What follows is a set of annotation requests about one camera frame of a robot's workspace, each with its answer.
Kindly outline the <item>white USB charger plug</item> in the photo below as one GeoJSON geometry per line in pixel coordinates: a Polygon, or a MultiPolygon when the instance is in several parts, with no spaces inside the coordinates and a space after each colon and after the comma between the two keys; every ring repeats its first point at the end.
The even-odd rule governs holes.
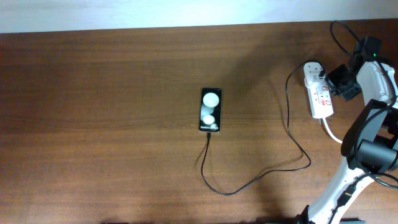
{"type": "Polygon", "coordinates": [[[307,88],[316,86],[325,81],[326,72],[323,66],[318,62],[308,62],[303,67],[304,83],[307,88]]]}

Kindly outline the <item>white power strip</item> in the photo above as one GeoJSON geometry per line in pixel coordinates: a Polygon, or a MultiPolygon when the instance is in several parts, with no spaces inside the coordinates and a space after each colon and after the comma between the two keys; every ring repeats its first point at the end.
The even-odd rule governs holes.
{"type": "Polygon", "coordinates": [[[333,105],[326,81],[307,88],[307,92],[313,118],[324,119],[333,114],[333,105]]]}

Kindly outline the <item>black Galaxy flip phone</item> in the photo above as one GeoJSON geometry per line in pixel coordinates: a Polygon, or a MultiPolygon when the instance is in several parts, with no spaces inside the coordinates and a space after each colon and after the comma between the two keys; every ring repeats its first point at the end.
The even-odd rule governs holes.
{"type": "Polygon", "coordinates": [[[221,130],[220,88],[202,88],[200,100],[200,117],[198,129],[206,133],[218,133],[221,130]]]}

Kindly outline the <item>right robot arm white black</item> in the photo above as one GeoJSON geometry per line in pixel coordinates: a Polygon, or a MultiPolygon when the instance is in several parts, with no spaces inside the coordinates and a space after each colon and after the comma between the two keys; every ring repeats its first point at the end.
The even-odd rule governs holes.
{"type": "Polygon", "coordinates": [[[332,115],[330,96],[350,100],[363,94],[364,109],[341,145],[340,166],[322,195],[294,219],[295,223],[341,223],[360,193],[381,177],[394,179],[397,169],[397,85],[395,70],[379,57],[381,41],[357,41],[349,64],[325,73],[319,62],[303,66],[312,115],[323,123],[332,115]]]}

